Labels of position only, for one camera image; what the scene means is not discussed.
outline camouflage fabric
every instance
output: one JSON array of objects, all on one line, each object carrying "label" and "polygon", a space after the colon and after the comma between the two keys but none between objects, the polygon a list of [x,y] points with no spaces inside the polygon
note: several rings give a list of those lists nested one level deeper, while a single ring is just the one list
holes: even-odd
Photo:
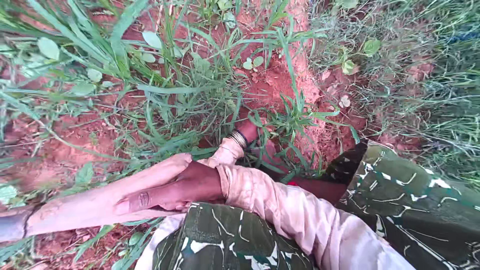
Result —
[{"label": "camouflage fabric", "polygon": [[295,241],[239,208],[194,203],[182,227],[157,245],[154,270],[314,269]]},{"label": "camouflage fabric", "polygon": [[[480,196],[463,183],[358,144],[322,181],[348,184],[336,207],[353,213],[417,269],[480,269]],[[314,269],[314,259],[258,216],[230,206],[194,204],[164,239],[154,269]]]},{"label": "camouflage fabric", "polygon": [[363,219],[417,269],[480,269],[480,196],[370,144],[336,207]]}]

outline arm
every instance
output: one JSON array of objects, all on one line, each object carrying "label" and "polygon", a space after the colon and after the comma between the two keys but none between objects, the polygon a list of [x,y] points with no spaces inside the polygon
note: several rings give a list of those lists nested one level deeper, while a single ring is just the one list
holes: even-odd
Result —
[{"label": "arm", "polygon": [[275,183],[241,166],[218,166],[227,204],[271,222],[276,231],[313,253],[322,269],[413,269],[357,216],[299,187]]}]

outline grass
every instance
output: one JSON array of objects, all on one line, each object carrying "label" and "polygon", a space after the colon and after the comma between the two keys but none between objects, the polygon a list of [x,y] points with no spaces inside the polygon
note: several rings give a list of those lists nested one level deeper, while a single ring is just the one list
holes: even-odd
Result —
[{"label": "grass", "polygon": [[[443,177],[480,188],[479,4],[474,1],[359,1],[353,8],[317,1],[313,28],[326,40],[310,54],[323,72],[351,60],[354,108],[368,124],[362,134],[420,138],[407,154]],[[364,44],[377,39],[377,53]],[[433,70],[420,77],[421,64]]]},{"label": "grass", "polygon": [[[70,10],[71,15],[53,10],[45,1],[28,0],[28,3],[39,15],[35,20],[51,30],[42,31],[14,16],[13,12],[32,16],[14,2],[0,4],[0,55],[7,63],[4,68],[9,68],[15,77],[18,71],[12,67],[19,65],[20,72],[26,77],[23,82],[0,81],[2,145],[6,143],[8,125],[20,118],[40,126],[38,133],[30,135],[35,145],[32,159],[47,140],[56,139],[112,162],[122,162],[125,167],[99,181],[93,171],[104,164],[87,163],[72,176],[71,185],[46,187],[28,194],[16,190],[8,201],[11,207],[28,204],[32,198],[41,197],[45,202],[54,196],[66,196],[104,185],[176,153],[191,152],[196,159],[212,155],[234,123],[242,120],[239,118],[240,107],[248,106],[248,99],[243,97],[242,91],[244,78],[235,73],[234,67],[241,68],[240,53],[251,43],[262,44],[255,53],[263,55],[265,67],[274,52],[284,55],[295,93],[294,97],[284,97],[285,112],[265,108],[254,111],[250,118],[262,128],[262,132],[260,146],[254,144],[251,147],[258,148],[263,155],[267,139],[280,141],[284,148],[279,156],[291,169],[283,182],[296,174],[320,174],[310,170],[311,164],[292,142],[306,126],[313,125],[313,118],[327,123],[343,123],[328,119],[339,114],[338,110],[330,113],[309,110],[302,92],[296,88],[292,65],[295,55],[290,55],[289,48],[292,43],[299,42],[299,49],[305,49],[304,45],[310,39],[314,40],[309,51],[311,68],[316,73],[332,67],[341,67],[345,73],[352,73],[355,65],[359,67],[358,80],[351,84],[351,89],[356,100],[355,109],[368,120],[362,136],[373,138],[387,133],[420,137],[423,140],[422,153],[411,153],[412,158],[425,166],[441,168],[449,179],[480,186],[477,39],[480,24],[478,6],[473,1],[366,0],[351,8],[349,1],[332,2],[326,6],[322,1],[316,1],[310,10],[312,30],[294,32],[293,18],[288,18],[289,24],[286,19],[282,20],[286,16],[287,2],[276,0],[262,6],[271,7],[271,13],[264,21],[263,31],[257,33],[262,38],[257,39],[244,38],[237,22],[230,16],[239,12],[240,1],[235,4],[223,0],[174,1],[173,8],[178,11],[178,17],[170,14],[171,7],[165,2],[150,4],[146,0],[130,1],[123,10],[106,0],[88,3],[67,0],[64,8]],[[120,14],[118,22],[112,25],[94,23],[88,15],[88,7]],[[159,30],[151,36],[150,42],[123,39],[123,33],[150,8],[161,11]],[[185,19],[189,14],[194,15],[193,22]],[[186,38],[175,38],[180,26],[188,31]],[[216,27],[226,27],[229,33],[220,42],[216,42],[212,35]],[[58,47],[58,54],[50,49],[51,57],[46,57],[38,46],[41,37],[52,40]],[[366,46],[376,40],[380,41],[378,48]],[[152,57],[154,63],[147,64],[145,59]],[[411,68],[419,63],[435,67],[422,80],[411,74]],[[98,72],[103,74],[104,81],[112,77],[119,79],[114,83],[115,87],[96,80],[95,73]],[[50,78],[45,85],[49,91],[21,89],[39,76]],[[120,100],[137,89],[143,91],[139,95],[144,99],[134,107],[124,107]],[[113,105],[102,103],[102,98],[107,95],[117,95]],[[80,116],[87,112],[96,112],[99,119],[118,134],[114,141],[114,155],[73,145],[55,132],[55,123],[61,116]],[[261,123],[259,112],[267,115],[267,124]],[[269,132],[269,125],[276,129]],[[91,133],[89,139],[95,143],[96,136]],[[198,147],[202,138],[210,147]],[[0,148],[0,174],[18,162],[31,161],[12,160],[9,158],[11,149],[10,146]],[[262,159],[252,155],[247,156],[245,165],[268,167]],[[109,253],[110,256],[118,250],[123,254],[115,269],[127,269],[141,254],[158,220],[129,223],[137,226],[145,222],[149,222],[150,228],[141,235],[134,234],[139,239],[122,239]],[[111,228],[105,227],[98,237],[108,229]],[[30,257],[33,255],[27,253],[25,247],[34,238],[28,241],[25,245],[14,245],[9,255],[1,257],[0,261],[14,262],[18,269],[32,266]],[[76,245],[70,252],[80,258],[82,251],[95,242]],[[106,259],[108,257],[101,258],[97,263]]]},{"label": "grass", "polygon": [[[293,42],[303,44],[307,39],[323,37],[323,29],[294,32],[292,18],[290,28],[272,26],[285,16],[283,10],[287,2],[277,1],[273,3],[275,8],[261,33],[264,38],[245,39],[236,27],[235,19],[230,16],[239,12],[240,1],[235,5],[223,0],[207,1],[175,2],[174,8],[180,14],[178,18],[172,16],[169,12],[171,7],[165,2],[150,4],[147,0],[127,2],[122,11],[106,0],[67,0],[59,10],[47,1],[27,0],[28,6],[36,12],[35,16],[13,1],[0,4],[0,56],[5,63],[3,68],[9,69],[12,74],[11,80],[0,81],[0,140],[2,145],[9,146],[0,148],[0,174],[18,162],[31,161],[9,158],[13,146],[6,145],[5,130],[19,118],[40,127],[39,132],[28,135],[35,145],[31,158],[36,157],[46,141],[58,140],[125,165],[121,172],[107,174],[104,180],[99,181],[94,170],[103,168],[108,162],[89,162],[71,176],[71,184],[46,187],[32,193],[20,192],[15,182],[7,183],[0,186],[0,192],[4,187],[8,190],[3,191],[13,188],[14,192],[5,197],[5,204],[14,207],[39,197],[41,202],[46,202],[54,197],[82,192],[132,175],[176,153],[190,152],[195,159],[209,157],[221,139],[232,130],[234,123],[242,120],[239,118],[240,107],[248,104],[242,92],[244,78],[235,74],[233,67],[241,67],[238,61],[240,53],[252,42],[264,45],[259,52],[265,55],[265,66],[268,66],[273,51],[284,51],[296,93],[295,98],[287,97],[289,103],[286,102],[285,106],[289,108],[289,113],[269,112],[270,124],[277,127],[277,133],[269,136],[287,136],[290,143],[283,150],[283,157],[290,158],[286,153],[293,149],[302,163],[299,166],[289,161],[295,169],[293,173],[299,173],[300,167],[306,170],[311,166],[291,141],[295,134],[303,132],[305,126],[312,125],[313,117],[328,121],[326,117],[330,114],[304,113],[305,103],[302,93],[296,89],[293,56],[289,55],[288,48]],[[115,24],[97,24],[88,15],[87,8],[90,7],[119,14],[119,18]],[[159,30],[153,34],[143,33],[143,36],[149,35],[148,42],[123,39],[124,32],[151,8],[161,10]],[[47,30],[26,23],[15,16],[15,12],[39,21]],[[197,19],[187,22],[184,17],[191,12],[198,15]],[[221,21],[226,23],[226,31],[230,35],[216,42],[211,32],[215,27],[224,27],[218,24]],[[175,38],[179,26],[186,27],[189,33],[184,39]],[[46,47],[40,41],[45,41],[45,38],[51,40]],[[152,57],[154,63],[147,64],[146,60],[152,62]],[[15,79],[18,74],[14,68],[16,65],[21,67],[25,81]],[[44,85],[48,90],[21,89],[41,76],[50,79]],[[109,81],[108,78],[112,77],[117,80]],[[134,107],[124,107],[120,100],[137,89],[143,91],[139,97],[144,100]],[[107,95],[117,95],[113,105],[102,103],[102,98]],[[87,112],[95,112],[99,120],[118,134],[113,155],[74,145],[56,132],[55,123],[61,121],[62,116],[81,116]],[[198,147],[202,138],[210,147]],[[266,139],[264,136],[259,148],[263,148]],[[97,134],[92,132],[89,140],[97,144]],[[261,161],[256,160],[255,164],[259,166]],[[100,258],[90,267],[103,264],[118,249],[123,257],[115,263],[115,269],[127,269],[139,257],[151,231],[158,224],[158,221],[140,221],[145,222],[149,222],[150,228],[141,232],[138,241],[132,245],[131,239],[129,243],[120,241],[105,258]],[[112,228],[104,226],[91,241],[76,244],[68,252],[76,253],[75,259],[79,259],[87,248]],[[9,255],[1,258],[1,263],[12,262],[18,269],[31,267],[32,260],[21,259],[25,257],[24,251],[23,244],[12,246]]]}]

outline pink sleeve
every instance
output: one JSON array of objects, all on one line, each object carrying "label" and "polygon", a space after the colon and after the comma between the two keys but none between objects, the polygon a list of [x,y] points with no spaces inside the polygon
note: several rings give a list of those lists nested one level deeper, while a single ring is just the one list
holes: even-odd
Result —
[{"label": "pink sleeve", "polygon": [[210,168],[215,168],[218,165],[235,165],[237,159],[241,157],[243,157],[242,147],[234,140],[224,138],[212,157],[198,162]]},{"label": "pink sleeve", "polygon": [[226,204],[258,214],[276,231],[293,238],[318,267],[413,269],[360,218],[317,199],[296,186],[275,183],[267,174],[242,166],[217,167]]}]

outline bangle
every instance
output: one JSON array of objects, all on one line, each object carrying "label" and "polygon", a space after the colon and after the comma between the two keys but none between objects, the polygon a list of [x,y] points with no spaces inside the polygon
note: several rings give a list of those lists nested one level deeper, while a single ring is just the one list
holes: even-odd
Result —
[{"label": "bangle", "polygon": [[238,145],[240,145],[243,149],[247,148],[247,139],[245,136],[238,130],[234,129],[232,130],[232,133],[230,133],[227,138],[230,138],[234,140]]}]

